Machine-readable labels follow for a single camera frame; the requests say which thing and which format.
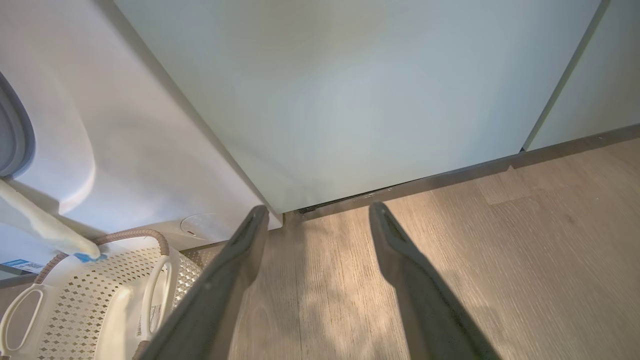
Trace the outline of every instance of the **white washing machine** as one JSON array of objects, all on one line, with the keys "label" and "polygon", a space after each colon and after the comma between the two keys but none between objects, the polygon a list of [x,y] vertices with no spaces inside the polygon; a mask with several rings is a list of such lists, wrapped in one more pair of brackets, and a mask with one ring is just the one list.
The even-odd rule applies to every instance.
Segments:
[{"label": "white washing machine", "polygon": [[[0,49],[0,176],[79,233],[151,227],[186,249],[264,203],[110,1],[3,1]],[[52,258],[0,211],[0,263]]]}]

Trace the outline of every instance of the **laminate flooring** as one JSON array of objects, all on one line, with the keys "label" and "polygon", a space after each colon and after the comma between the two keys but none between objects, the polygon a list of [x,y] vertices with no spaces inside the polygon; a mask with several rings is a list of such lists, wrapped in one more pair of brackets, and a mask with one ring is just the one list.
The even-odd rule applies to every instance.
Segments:
[{"label": "laminate flooring", "polygon": [[[269,232],[232,359],[406,359],[366,204],[385,203],[504,359],[640,356],[638,127],[421,179]],[[186,250],[201,265],[222,245]]]}]

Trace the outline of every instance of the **white plastic basket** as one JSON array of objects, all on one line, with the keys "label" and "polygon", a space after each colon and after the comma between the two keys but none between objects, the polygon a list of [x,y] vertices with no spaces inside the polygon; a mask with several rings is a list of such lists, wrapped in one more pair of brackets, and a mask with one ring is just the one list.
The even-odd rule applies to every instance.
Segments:
[{"label": "white plastic basket", "polygon": [[[82,263],[74,256],[56,256],[11,303],[0,322],[3,356],[136,357],[138,347],[150,340],[200,275],[201,269],[157,231],[124,231],[97,242],[106,259]],[[12,316],[32,293],[40,298],[28,329],[22,341],[9,344]]]}]

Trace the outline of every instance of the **label sticker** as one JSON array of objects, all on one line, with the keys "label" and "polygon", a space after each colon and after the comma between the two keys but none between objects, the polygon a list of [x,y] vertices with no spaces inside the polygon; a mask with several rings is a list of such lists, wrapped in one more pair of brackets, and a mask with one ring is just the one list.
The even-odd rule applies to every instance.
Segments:
[{"label": "label sticker", "polygon": [[[149,329],[151,331],[154,331],[158,326],[158,319],[160,319],[160,305],[153,305],[151,307],[150,319],[151,321],[149,321],[150,322]],[[136,332],[136,336],[142,336],[141,326],[142,326],[142,315],[140,315],[140,318],[138,319],[138,331]]]},{"label": "label sticker", "polygon": [[25,270],[28,272],[33,272],[35,274],[39,273],[44,267],[43,265],[32,263],[30,261],[26,261],[22,259],[9,261],[9,262],[3,263],[2,265],[10,266],[12,268],[16,268],[20,270]]}]

